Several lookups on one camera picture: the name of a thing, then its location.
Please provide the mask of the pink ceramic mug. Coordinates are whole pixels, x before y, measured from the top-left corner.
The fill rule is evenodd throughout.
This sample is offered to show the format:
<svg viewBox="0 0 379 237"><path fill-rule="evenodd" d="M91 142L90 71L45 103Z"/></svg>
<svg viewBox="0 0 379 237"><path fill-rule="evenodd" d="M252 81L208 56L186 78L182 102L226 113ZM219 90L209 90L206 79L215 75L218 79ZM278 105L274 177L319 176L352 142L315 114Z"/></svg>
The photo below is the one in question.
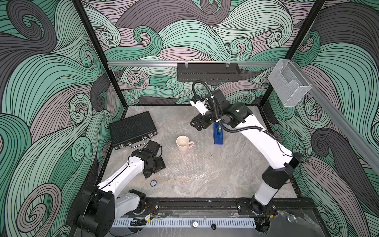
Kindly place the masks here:
<svg viewBox="0 0 379 237"><path fill-rule="evenodd" d="M176 145L180 152L186 152L194 146L194 142L190 141L187 136L182 135L176 139Z"/></svg>

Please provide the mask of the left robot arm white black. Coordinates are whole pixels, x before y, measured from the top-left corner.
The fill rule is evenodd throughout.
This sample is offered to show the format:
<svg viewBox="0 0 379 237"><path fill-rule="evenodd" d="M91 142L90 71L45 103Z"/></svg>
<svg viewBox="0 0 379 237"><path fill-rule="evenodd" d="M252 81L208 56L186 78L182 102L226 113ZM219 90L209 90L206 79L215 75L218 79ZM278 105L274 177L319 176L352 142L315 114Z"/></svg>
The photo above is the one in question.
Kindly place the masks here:
<svg viewBox="0 0 379 237"><path fill-rule="evenodd" d="M145 211L146 195L134 189L120 197L122 190L139 173L146 178L166 168L162 146L134 151L128 162L105 181L86 188L79 199L75 225L81 236L85 232L94 237L104 237L114 221L128 212L138 214Z"/></svg>

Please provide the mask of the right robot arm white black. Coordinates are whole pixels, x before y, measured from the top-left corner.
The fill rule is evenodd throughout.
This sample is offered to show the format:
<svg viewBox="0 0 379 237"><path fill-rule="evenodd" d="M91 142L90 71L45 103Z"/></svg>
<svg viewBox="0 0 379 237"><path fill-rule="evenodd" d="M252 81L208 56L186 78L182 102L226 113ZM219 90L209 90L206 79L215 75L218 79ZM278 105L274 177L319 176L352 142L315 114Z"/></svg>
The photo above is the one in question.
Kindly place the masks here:
<svg viewBox="0 0 379 237"><path fill-rule="evenodd" d="M231 105L226 102L223 110L213 102L206 105L206 102L191 100L190 104L199 111L198 116L190 123L198 131L217 123L224 131L240 132L266 158L269 167L262 174L263 182L252 197L254 208L262 213L278 190L293 175L302 156L292 153L280 144L242 103Z"/></svg>

